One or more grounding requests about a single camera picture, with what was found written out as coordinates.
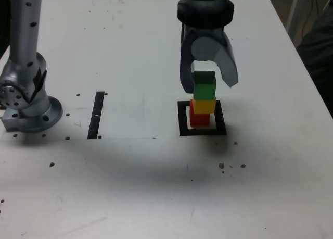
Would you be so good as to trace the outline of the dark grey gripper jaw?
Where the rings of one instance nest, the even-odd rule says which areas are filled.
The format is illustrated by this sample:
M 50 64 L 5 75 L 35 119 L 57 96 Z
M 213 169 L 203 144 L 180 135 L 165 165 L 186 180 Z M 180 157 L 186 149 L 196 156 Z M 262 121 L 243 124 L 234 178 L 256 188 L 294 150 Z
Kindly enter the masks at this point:
M 191 53 L 191 46 L 196 39 L 195 32 L 182 27 L 181 31 L 181 58 L 180 58 L 180 81 L 184 91 L 188 94 L 194 92 L 194 82 L 192 78 L 191 66 L 194 56 Z

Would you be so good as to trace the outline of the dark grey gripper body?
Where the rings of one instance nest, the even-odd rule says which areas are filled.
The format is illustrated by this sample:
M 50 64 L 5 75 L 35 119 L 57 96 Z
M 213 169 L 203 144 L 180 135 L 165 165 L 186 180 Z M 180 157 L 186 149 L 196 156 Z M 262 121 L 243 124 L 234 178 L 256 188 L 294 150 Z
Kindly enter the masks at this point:
M 198 36 L 210 36 L 218 40 L 222 40 L 225 36 L 224 28 L 217 28 L 217 29 L 196 29 L 194 27 L 187 26 L 182 24 L 181 30 L 181 41 L 184 40 L 186 35 L 190 32 L 194 31 Z

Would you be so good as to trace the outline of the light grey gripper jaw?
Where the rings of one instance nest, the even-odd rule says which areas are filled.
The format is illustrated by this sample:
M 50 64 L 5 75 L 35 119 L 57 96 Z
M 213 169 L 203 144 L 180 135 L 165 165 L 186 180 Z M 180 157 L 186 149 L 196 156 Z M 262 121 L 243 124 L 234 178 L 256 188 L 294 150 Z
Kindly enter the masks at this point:
M 222 40 L 210 36 L 198 36 L 193 41 L 191 53 L 196 61 L 212 61 L 221 72 L 223 81 L 233 87 L 238 83 L 238 72 L 229 38 L 225 34 Z

